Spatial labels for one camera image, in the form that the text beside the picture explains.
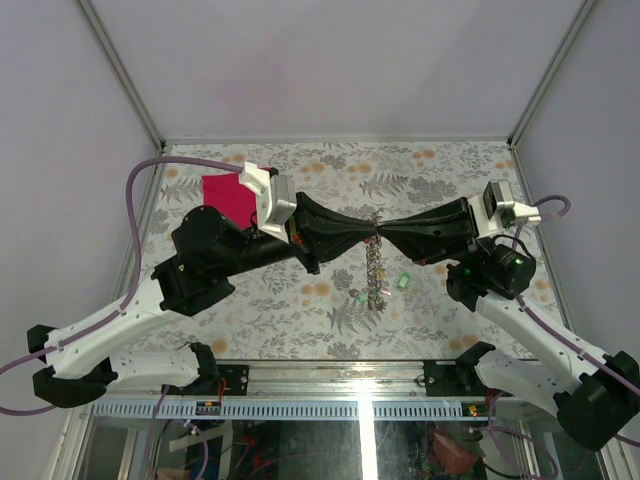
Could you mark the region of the green tag key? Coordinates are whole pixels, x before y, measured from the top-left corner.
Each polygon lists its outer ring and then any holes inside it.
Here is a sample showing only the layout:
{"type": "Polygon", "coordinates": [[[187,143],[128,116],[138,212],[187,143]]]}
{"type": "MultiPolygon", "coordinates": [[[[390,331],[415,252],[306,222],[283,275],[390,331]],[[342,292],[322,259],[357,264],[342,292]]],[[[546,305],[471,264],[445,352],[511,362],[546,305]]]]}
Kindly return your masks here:
{"type": "Polygon", "coordinates": [[[397,289],[405,291],[409,286],[410,280],[411,276],[407,272],[402,273],[397,282],[397,289]]]}
{"type": "Polygon", "coordinates": [[[349,291],[349,296],[360,304],[366,304],[368,301],[368,293],[366,291],[352,289],[349,291]]]}

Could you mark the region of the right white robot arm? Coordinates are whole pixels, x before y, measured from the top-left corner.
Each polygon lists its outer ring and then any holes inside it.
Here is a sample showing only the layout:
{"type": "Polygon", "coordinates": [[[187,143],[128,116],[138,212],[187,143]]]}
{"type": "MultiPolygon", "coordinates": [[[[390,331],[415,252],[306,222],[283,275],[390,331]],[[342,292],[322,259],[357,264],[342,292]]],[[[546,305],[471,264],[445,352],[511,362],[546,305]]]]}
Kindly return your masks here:
{"type": "Polygon", "coordinates": [[[554,416],[578,445],[598,451],[639,413],[639,365],[610,355],[527,305],[522,293],[536,271],[526,249],[503,244],[507,230],[544,220],[535,206],[477,195],[377,230],[418,264],[446,261],[449,297],[506,331],[536,359],[513,361],[495,347],[456,369],[467,394],[484,388],[525,400],[554,416]]]}

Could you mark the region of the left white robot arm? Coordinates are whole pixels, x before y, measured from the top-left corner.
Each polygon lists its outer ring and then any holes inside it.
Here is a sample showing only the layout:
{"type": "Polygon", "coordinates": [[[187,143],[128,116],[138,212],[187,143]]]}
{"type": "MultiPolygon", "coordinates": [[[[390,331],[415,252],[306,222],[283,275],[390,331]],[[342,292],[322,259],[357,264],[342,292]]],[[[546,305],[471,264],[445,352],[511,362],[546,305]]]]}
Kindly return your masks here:
{"type": "Polygon", "coordinates": [[[283,238],[242,229],[211,206],[192,209],[171,234],[172,257],[134,293],[68,327],[32,327],[28,346],[44,363],[32,376],[36,397],[59,408],[91,403],[108,392],[166,390],[219,395],[224,381],[210,346],[135,353],[134,340],[193,317],[234,293],[232,276],[296,258],[311,274],[376,233],[373,222],[333,212],[303,193],[283,238]]]}

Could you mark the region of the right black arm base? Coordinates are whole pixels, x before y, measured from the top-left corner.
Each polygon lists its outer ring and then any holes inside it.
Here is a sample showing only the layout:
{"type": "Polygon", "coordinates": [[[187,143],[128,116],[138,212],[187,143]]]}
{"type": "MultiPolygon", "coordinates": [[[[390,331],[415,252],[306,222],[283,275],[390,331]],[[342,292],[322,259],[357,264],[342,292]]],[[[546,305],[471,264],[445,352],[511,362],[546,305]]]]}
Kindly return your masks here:
{"type": "Polygon", "coordinates": [[[479,341],[453,360],[423,360],[425,391],[429,397],[486,396],[488,388],[479,379],[475,367],[496,347],[479,341]]]}

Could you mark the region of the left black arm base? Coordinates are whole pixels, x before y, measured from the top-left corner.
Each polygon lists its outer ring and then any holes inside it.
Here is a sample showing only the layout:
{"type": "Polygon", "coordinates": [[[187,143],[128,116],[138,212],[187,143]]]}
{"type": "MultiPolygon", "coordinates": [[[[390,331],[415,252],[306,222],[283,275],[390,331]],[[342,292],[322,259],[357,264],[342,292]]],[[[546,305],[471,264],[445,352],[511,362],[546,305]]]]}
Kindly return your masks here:
{"type": "Polygon", "coordinates": [[[207,379],[200,395],[244,397],[248,393],[250,368],[246,364],[223,364],[218,366],[212,379],[207,379]]]}

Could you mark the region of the floral table mat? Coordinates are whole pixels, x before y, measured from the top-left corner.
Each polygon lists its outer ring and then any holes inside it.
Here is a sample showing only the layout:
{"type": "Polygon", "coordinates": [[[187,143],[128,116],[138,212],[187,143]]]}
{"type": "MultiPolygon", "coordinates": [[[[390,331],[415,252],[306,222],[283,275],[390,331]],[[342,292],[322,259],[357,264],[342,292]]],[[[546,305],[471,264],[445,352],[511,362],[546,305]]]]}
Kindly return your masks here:
{"type": "MultiPolygon", "coordinates": [[[[491,180],[508,180],[516,199],[524,197],[501,141],[173,144],[166,152],[274,167],[314,201],[360,219],[414,215],[479,194],[491,180]]],[[[360,304],[349,291],[365,290],[365,249],[354,247],[317,275],[289,260],[236,276],[235,292],[223,302],[133,347],[160,352],[201,342],[229,360],[401,360],[453,358],[485,341],[527,356],[505,331],[448,297],[444,264],[415,265],[388,242],[381,245],[385,308],[360,304]],[[411,280],[400,291],[404,272],[411,280]]]]}

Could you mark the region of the red cloth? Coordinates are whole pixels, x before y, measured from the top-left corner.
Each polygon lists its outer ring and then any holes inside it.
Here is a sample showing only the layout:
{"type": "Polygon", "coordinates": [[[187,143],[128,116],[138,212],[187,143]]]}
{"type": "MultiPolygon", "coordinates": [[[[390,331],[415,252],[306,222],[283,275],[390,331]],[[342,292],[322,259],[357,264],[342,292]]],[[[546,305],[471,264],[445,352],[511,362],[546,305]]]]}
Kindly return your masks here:
{"type": "Polygon", "coordinates": [[[202,176],[203,204],[219,210],[241,230],[252,226],[254,193],[239,183],[239,173],[202,176]]]}

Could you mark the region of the aluminium front rail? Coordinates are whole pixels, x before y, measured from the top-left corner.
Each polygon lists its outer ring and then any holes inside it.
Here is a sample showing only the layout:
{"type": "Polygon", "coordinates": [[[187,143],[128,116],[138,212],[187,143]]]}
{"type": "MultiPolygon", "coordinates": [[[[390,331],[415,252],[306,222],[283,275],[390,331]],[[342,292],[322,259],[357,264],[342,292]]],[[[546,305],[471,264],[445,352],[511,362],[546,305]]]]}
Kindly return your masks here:
{"type": "Polygon", "coordinates": [[[120,393],[90,406],[95,417],[184,420],[483,421],[485,392],[447,390],[450,361],[253,361],[243,394],[221,397],[120,393]]]}

